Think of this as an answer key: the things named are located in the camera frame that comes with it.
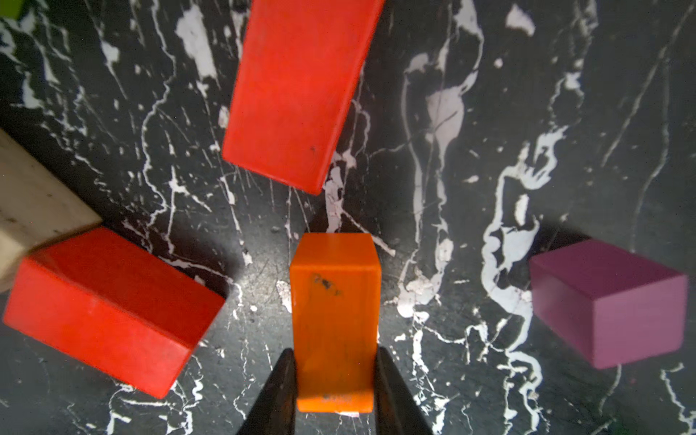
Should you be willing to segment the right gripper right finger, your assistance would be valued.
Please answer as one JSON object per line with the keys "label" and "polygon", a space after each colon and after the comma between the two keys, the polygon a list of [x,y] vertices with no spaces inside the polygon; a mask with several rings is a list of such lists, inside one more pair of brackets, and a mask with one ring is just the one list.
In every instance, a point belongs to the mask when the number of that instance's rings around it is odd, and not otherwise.
{"label": "right gripper right finger", "polygon": [[378,434],[433,435],[390,353],[382,346],[375,358],[374,401]]}

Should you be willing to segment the orange block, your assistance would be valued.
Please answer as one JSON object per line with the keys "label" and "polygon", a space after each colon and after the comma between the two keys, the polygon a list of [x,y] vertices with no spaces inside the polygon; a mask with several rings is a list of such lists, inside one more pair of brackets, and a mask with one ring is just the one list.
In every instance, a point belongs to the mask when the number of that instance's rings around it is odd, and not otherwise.
{"label": "orange block", "polygon": [[289,268],[297,406],[371,413],[382,268],[364,233],[306,233]]}

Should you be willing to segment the natural wood block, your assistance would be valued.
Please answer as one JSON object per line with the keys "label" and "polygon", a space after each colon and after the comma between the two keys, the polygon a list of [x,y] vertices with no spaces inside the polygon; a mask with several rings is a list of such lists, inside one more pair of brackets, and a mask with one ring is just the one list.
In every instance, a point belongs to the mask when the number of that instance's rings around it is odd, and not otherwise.
{"label": "natural wood block", "polygon": [[1,291],[22,259],[103,223],[102,218],[6,132],[1,133]]}

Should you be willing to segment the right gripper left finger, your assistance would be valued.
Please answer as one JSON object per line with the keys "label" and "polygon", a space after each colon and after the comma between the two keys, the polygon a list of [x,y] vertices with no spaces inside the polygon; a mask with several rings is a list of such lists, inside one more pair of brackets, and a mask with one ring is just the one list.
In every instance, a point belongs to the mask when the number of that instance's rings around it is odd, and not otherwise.
{"label": "right gripper left finger", "polygon": [[237,435],[294,435],[297,368],[291,348],[282,351]]}

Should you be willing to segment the green block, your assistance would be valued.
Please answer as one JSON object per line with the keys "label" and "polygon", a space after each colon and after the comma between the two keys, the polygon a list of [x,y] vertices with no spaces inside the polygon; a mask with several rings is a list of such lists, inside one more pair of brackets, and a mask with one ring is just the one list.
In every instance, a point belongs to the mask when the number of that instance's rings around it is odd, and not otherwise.
{"label": "green block", "polygon": [[16,20],[21,16],[24,0],[0,0],[0,17]]}

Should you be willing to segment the red block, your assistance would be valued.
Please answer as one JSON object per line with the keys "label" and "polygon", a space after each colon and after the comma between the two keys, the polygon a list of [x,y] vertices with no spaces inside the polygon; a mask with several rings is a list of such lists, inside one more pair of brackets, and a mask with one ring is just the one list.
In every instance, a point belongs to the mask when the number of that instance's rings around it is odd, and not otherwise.
{"label": "red block", "polygon": [[223,159],[319,194],[383,7],[253,2]]}
{"label": "red block", "polygon": [[25,257],[3,321],[162,399],[225,302],[99,227]]}

